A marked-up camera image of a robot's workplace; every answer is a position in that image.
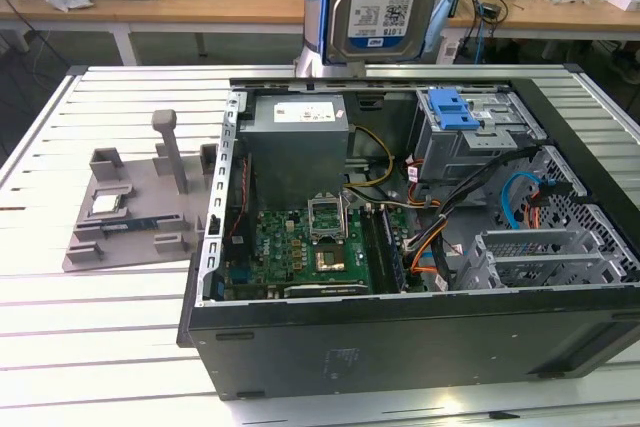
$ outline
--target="gray floor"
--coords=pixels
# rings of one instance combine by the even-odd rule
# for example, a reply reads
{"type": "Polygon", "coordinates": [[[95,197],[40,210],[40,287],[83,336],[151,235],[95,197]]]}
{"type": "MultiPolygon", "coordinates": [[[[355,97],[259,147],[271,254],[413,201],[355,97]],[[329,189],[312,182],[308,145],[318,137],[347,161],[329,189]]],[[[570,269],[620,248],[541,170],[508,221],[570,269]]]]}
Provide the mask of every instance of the gray floor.
{"type": "MultiPolygon", "coordinates": [[[[7,51],[0,57],[0,164],[15,147],[62,79],[66,67],[42,46],[38,37],[30,41],[30,52],[7,51]]],[[[212,34],[205,35],[208,57],[198,56],[192,34],[134,34],[133,42],[144,65],[189,64],[290,64],[299,54],[297,35],[212,34]]],[[[120,65],[110,34],[94,32],[52,32],[49,42],[73,65],[120,65]]],[[[560,44],[552,62],[565,62],[569,44],[560,44]]],[[[522,49],[522,63],[542,63],[543,42],[528,42],[522,49]]],[[[636,87],[625,84],[608,67],[606,49],[594,44],[583,55],[570,55],[616,102],[640,114],[640,98],[629,103],[636,87]]]]}

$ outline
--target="wire bundle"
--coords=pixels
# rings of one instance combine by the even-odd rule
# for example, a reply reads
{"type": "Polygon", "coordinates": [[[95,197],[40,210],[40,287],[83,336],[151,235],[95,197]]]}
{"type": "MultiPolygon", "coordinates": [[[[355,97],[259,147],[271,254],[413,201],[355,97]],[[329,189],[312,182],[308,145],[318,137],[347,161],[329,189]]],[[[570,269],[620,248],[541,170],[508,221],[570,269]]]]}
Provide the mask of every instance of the wire bundle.
{"type": "Polygon", "coordinates": [[[471,2],[473,2],[473,22],[471,23],[471,27],[469,28],[467,35],[465,35],[464,40],[460,44],[459,51],[462,51],[464,48],[466,48],[467,43],[469,42],[469,40],[471,39],[471,36],[473,35],[473,31],[476,30],[476,24],[479,19],[480,23],[477,24],[477,32],[476,32],[476,42],[478,44],[478,49],[476,51],[476,57],[475,57],[476,64],[479,64],[482,62],[482,57],[484,55],[485,27],[489,26],[490,28],[489,35],[490,37],[493,37],[498,26],[500,26],[500,24],[502,24],[509,16],[509,6],[507,5],[507,3],[504,0],[498,0],[498,1],[502,4],[503,15],[498,19],[492,19],[487,17],[484,7],[482,6],[482,2],[480,0],[471,0],[471,2]]]}
{"type": "Polygon", "coordinates": [[[419,259],[426,248],[431,246],[433,259],[438,272],[447,282],[450,282],[451,274],[447,266],[447,259],[445,257],[443,245],[444,241],[441,234],[447,225],[447,219],[449,215],[451,215],[451,212],[453,212],[456,206],[463,202],[470,193],[485,185],[502,165],[514,160],[533,157],[539,150],[540,147],[535,145],[506,152],[494,157],[492,160],[458,183],[458,185],[453,188],[449,193],[449,196],[442,201],[436,210],[436,218],[432,224],[424,231],[418,233],[408,243],[406,253],[409,258],[411,259],[411,255],[414,255],[415,253],[414,257],[411,259],[411,270],[418,265],[419,259]]]}

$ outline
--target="white metal rail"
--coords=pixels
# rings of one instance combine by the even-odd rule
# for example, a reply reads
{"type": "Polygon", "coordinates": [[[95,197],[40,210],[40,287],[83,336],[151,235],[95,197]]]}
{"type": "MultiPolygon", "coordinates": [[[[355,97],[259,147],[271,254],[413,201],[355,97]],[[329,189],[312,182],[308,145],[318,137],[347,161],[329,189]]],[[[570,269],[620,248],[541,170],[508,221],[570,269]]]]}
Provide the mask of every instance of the white metal rail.
{"type": "MultiPolygon", "coordinates": [[[[534,78],[603,164],[638,158],[629,119],[588,79],[560,67],[370,71],[505,73],[534,78]]],[[[223,403],[195,350],[174,344],[187,262],[62,273],[94,148],[148,158],[160,138],[151,114],[168,107],[178,113],[180,149],[196,153],[219,135],[230,77],[291,74],[273,66],[125,67],[64,80],[0,171],[0,425],[450,426],[493,422],[491,411],[520,416],[504,426],[640,423],[638,345],[579,380],[223,403]]]]}

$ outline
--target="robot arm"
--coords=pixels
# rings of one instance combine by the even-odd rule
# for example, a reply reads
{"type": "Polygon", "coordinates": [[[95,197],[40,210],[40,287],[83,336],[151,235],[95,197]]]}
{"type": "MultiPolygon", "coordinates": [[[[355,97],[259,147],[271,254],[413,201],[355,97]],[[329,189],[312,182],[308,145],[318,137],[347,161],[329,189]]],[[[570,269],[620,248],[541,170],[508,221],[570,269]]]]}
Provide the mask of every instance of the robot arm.
{"type": "Polygon", "coordinates": [[[305,0],[300,77],[363,74],[366,62],[418,59],[433,49],[454,0],[305,0]]]}

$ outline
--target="paper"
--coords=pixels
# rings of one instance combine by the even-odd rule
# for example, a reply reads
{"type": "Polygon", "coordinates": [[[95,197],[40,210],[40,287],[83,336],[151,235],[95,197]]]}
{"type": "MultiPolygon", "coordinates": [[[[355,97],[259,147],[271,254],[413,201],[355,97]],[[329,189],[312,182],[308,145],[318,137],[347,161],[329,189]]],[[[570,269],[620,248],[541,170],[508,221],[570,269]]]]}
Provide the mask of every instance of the paper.
{"type": "Polygon", "coordinates": [[[91,0],[44,0],[47,4],[54,6],[62,12],[69,12],[69,9],[86,9],[93,6],[91,0]]]}
{"type": "Polygon", "coordinates": [[[334,122],[331,102],[278,102],[273,106],[274,122],[334,122]]]}

